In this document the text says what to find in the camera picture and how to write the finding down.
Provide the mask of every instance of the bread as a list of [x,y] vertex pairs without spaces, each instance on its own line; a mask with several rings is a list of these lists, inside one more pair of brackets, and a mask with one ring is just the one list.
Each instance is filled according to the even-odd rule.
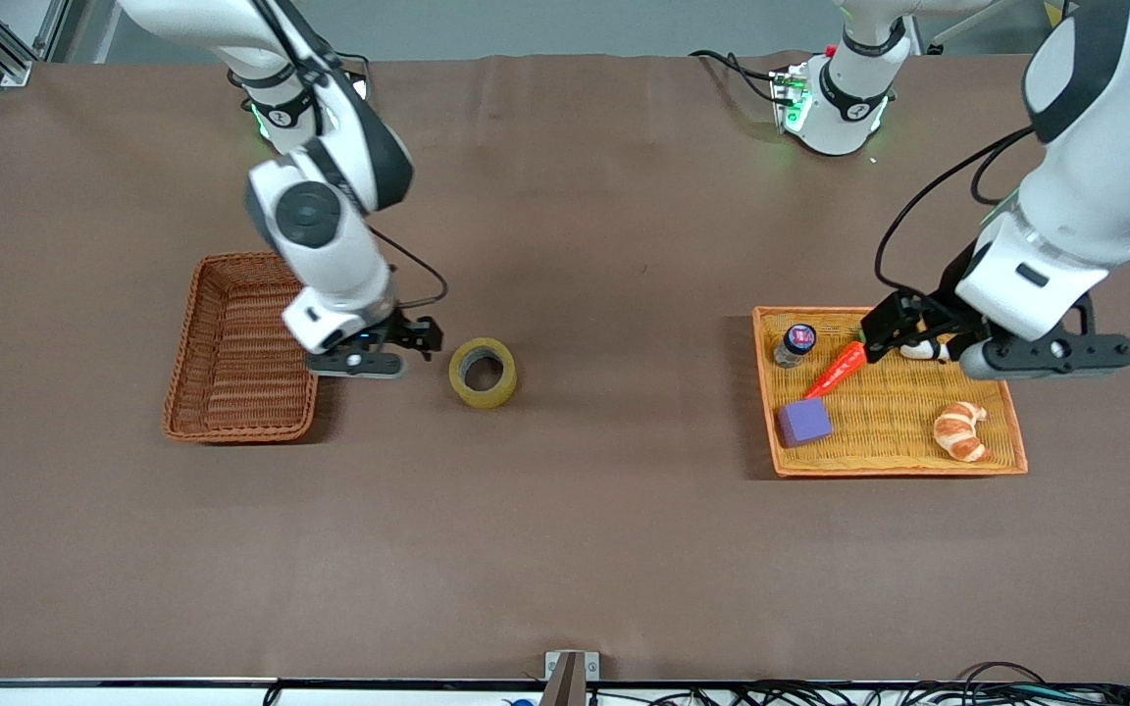
[[985,419],[988,411],[983,407],[973,406],[971,402],[954,402],[936,419],[933,429],[936,443],[958,461],[967,461],[971,464],[985,461],[992,453],[979,441],[974,429],[979,421]]

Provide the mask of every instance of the bottle cap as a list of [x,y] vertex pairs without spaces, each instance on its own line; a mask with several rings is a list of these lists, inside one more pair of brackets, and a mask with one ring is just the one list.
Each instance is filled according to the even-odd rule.
[[817,343],[817,331],[808,324],[793,325],[784,334],[784,348],[798,356],[810,352],[815,343]]

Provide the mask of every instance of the brown wicker basket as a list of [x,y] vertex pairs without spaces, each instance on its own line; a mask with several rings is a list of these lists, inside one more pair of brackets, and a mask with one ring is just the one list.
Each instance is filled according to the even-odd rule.
[[203,258],[190,282],[163,430],[176,442],[292,442],[311,424],[316,376],[281,322],[301,290],[272,253]]
[[[753,325],[770,452],[781,477],[992,477],[1026,473],[1023,434],[1015,403],[1002,381],[976,381],[955,363],[911,360],[899,352],[866,366],[822,398],[835,428],[819,442],[785,448],[776,434],[779,408],[798,401],[836,357],[858,338],[867,308],[757,307]],[[817,346],[792,369],[771,354],[793,324],[811,324]],[[974,402],[988,411],[979,438],[992,459],[956,461],[932,438],[932,425],[951,402]]]

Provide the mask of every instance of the orange carrot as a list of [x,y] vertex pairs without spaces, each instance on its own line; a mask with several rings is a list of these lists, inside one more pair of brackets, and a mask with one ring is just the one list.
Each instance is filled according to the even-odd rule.
[[855,372],[864,366],[866,346],[860,340],[853,340],[852,343],[844,346],[840,356],[835,358],[834,363],[831,363],[831,367],[814,383],[814,387],[808,389],[808,392],[805,393],[805,399],[824,396],[824,394],[834,390],[835,385],[838,385],[846,376],[855,374]]

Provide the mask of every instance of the purple cube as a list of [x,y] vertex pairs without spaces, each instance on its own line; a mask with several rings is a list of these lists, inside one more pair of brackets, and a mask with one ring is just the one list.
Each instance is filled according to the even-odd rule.
[[779,430],[788,448],[828,436],[831,418],[826,416],[822,398],[801,399],[780,408]]

